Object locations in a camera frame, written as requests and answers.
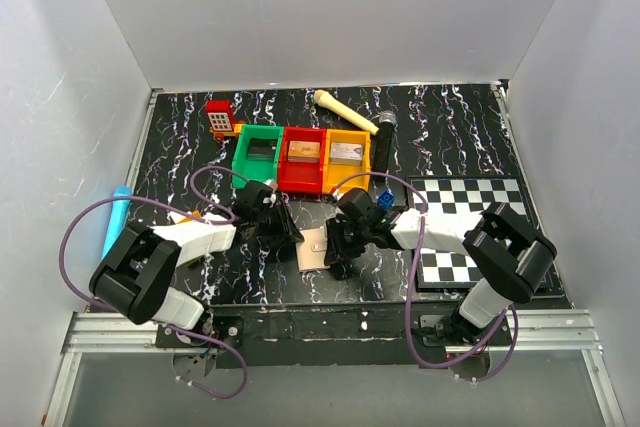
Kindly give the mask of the beige leather card holder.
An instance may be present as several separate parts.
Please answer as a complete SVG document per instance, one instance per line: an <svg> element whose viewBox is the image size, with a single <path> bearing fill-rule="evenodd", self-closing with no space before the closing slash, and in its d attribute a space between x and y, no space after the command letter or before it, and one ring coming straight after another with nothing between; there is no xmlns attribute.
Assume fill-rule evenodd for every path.
<svg viewBox="0 0 640 427"><path fill-rule="evenodd" d="M307 273L328 269L324 264L327 252L327 234L324 227L301 231L303 241L296 244L298 271Z"/></svg>

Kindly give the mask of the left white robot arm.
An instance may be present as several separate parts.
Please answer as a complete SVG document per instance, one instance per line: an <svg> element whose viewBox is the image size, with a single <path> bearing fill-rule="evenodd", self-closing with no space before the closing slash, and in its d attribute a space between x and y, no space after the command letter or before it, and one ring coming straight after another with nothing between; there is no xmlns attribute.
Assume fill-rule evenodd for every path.
<svg viewBox="0 0 640 427"><path fill-rule="evenodd" d="M269 183L246 183L230 212L231 219L207 213L167 226L128 224L91 277L91 294L136 325L157 321L193 329L204 306L172 287L178 267L253 236L266 238L275 249L304 241Z"/></svg>

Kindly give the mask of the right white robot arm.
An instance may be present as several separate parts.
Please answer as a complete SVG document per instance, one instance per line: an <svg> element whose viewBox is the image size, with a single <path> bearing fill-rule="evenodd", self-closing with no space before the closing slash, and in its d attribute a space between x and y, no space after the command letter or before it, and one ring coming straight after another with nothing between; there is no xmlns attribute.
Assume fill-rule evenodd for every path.
<svg viewBox="0 0 640 427"><path fill-rule="evenodd" d="M441 338L477 342L511 304L531 301L556 256L555 245L509 204L492 202L469 213L437 212L418 195L413 207L384 207L361 188L337 201L338 213L326 221L328 266L358 258L373 244L380 249L429 248L468 256L480 271L447 320L435 326Z"/></svg>

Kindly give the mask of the card box in yellow bin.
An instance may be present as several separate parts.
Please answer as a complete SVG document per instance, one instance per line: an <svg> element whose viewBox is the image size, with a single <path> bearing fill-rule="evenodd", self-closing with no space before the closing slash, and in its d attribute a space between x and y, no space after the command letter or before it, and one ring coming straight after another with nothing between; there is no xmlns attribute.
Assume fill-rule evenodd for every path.
<svg viewBox="0 0 640 427"><path fill-rule="evenodd" d="M338 165L361 165L364 160L364 146L348 142L332 142L329 162Z"/></svg>

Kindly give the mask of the card box in red bin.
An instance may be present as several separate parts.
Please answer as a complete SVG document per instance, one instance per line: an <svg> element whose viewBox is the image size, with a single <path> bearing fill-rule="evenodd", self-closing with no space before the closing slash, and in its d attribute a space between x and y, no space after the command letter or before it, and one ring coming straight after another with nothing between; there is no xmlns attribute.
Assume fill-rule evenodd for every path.
<svg viewBox="0 0 640 427"><path fill-rule="evenodd" d="M288 144L287 160L294 163L317 163L321 157L321 143L293 140Z"/></svg>

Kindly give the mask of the blue toy brick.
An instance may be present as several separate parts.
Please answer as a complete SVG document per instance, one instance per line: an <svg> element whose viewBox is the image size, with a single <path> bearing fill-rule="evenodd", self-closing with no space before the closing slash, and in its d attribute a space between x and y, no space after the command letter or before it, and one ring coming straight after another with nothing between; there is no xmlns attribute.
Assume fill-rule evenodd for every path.
<svg viewBox="0 0 640 427"><path fill-rule="evenodd" d="M378 195L376 204L384 211L389 211L395 205L394 194L387 190Z"/></svg>

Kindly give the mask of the green plastic bin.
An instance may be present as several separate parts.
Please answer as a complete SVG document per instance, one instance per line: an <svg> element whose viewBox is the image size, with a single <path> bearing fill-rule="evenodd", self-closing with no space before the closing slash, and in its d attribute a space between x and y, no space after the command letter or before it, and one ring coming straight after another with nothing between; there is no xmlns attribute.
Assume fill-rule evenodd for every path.
<svg viewBox="0 0 640 427"><path fill-rule="evenodd" d="M238 139L232 170L232 185L242 189L248 180L277 182L284 128L273 125L245 125Z"/></svg>

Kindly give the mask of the yellow plastic bin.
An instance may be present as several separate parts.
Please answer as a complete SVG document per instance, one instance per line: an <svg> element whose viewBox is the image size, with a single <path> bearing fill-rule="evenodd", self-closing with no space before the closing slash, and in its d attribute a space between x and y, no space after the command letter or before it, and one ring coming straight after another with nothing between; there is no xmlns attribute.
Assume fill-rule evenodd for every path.
<svg viewBox="0 0 640 427"><path fill-rule="evenodd" d="M360 153L359 160L339 160L332 154L335 144L353 144ZM345 178L370 170L371 138L366 131L328 129L323 159L322 193L330 194Z"/></svg>

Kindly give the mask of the red plastic bin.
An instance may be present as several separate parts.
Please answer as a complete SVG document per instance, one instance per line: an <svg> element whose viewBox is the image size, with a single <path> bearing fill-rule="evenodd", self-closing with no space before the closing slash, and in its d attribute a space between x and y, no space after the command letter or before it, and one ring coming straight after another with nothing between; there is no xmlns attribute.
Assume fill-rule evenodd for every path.
<svg viewBox="0 0 640 427"><path fill-rule="evenodd" d="M322 192L326 130L285 127L277 183L288 193Z"/></svg>

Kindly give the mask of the yellow green toy block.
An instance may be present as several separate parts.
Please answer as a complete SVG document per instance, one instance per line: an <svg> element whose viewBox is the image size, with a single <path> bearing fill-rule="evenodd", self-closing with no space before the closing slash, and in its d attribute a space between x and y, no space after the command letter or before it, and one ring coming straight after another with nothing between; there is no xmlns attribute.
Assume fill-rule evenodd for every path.
<svg viewBox="0 0 640 427"><path fill-rule="evenodd" d="M207 247L207 225L202 222L198 211L191 212L192 217L175 214L174 223L165 229L163 237L172 240L180 247L177 266L188 264L205 254Z"/></svg>

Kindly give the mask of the black microphone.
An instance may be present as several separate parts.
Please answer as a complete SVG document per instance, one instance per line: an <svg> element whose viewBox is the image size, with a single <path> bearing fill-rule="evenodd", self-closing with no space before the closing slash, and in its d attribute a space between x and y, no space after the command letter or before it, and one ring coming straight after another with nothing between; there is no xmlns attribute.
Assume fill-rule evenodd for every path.
<svg viewBox="0 0 640 427"><path fill-rule="evenodd" d="M379 114L378 121L371 170L376 173L387 173L397 117L392 111L383 111Z"/></svg>

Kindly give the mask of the red toy block building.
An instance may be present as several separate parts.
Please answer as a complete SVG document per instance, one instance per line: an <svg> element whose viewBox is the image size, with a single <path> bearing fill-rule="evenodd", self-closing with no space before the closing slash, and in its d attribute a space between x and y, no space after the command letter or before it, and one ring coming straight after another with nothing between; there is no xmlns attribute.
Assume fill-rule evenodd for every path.
<svg viewBox="0 0 640 427"><path fill-rule="evenodd" d="M209 132L216 142L239 138L245 122L235 119L230 100L209 100L205 105L205 114L209 121Z"/></svg>

